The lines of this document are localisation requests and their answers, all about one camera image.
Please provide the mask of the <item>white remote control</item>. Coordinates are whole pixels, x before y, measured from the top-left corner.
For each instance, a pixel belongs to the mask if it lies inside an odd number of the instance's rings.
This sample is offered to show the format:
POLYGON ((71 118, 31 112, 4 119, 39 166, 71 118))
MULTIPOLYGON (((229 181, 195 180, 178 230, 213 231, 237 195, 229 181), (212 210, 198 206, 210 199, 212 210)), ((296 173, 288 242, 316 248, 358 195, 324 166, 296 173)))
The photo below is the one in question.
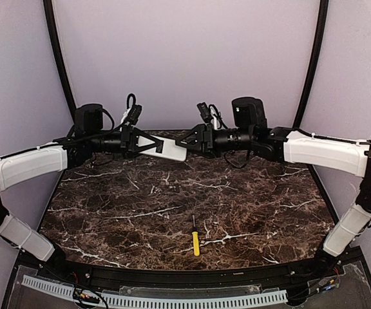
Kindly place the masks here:
POLYGON ((154 157, 157 157, 157 158, 165 158, 165 159, 175 160, 175 161, 179 161, 179 162, 183 162, 183 161, 186 160, 187 149, 184 148, 184 147, 177 146, 175 144, 175 140, 173 140, 171 138, 164 138, 164 137, 161 137, 161 136, 155 136, 155 135, 151 135, 151 136, 153 138, 157 138, 157 139, 163 141, 162 152, 159 153, 157 151, 157 148, 154 147, 154 148, 151 148, 151 149, 141 151, 140 152, 141 155, 154 156, 154 157))

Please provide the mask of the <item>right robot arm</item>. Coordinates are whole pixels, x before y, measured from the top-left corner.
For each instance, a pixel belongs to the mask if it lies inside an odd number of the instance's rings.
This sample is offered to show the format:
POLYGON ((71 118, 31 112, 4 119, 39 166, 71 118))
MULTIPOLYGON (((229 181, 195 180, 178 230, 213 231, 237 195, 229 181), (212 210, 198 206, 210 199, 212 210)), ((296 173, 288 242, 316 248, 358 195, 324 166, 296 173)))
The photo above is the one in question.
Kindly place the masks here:
POLYGON ((269 128, 263 102, 254 97, 232 101, 234 128, 216 130, 209 106, 202 102, 197 107, 203 124, 176 138, 177 146, 208 158, 246 150, 248 155, 271 162, 317 165, 362 179, 355 201, 319 245, 313 273, 323 275, 330 270, 352 240, 371 226, 371 139, 349 140, 290 127, 269 128))

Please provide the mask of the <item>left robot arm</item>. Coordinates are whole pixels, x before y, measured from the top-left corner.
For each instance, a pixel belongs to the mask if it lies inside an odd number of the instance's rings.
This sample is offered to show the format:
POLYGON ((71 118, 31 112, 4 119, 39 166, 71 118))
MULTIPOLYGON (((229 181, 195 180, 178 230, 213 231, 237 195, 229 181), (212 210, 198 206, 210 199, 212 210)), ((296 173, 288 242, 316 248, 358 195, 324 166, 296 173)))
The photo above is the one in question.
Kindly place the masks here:
POLYGON ((141 106, 132 104, 120 124, 112 123, 105 130, 103 117, 109 112, 101 104, 86 104, 75 110, 74 125, 66 137, 0 156, 0 236, 44 265, 65 272, 66 254, 60 246, 14 216, 3 205, 1 192, 44 174, 76 168, 94 152, 137 154, 155 149, 162 153, 163 140, 135 128, 141 111, 141 106))

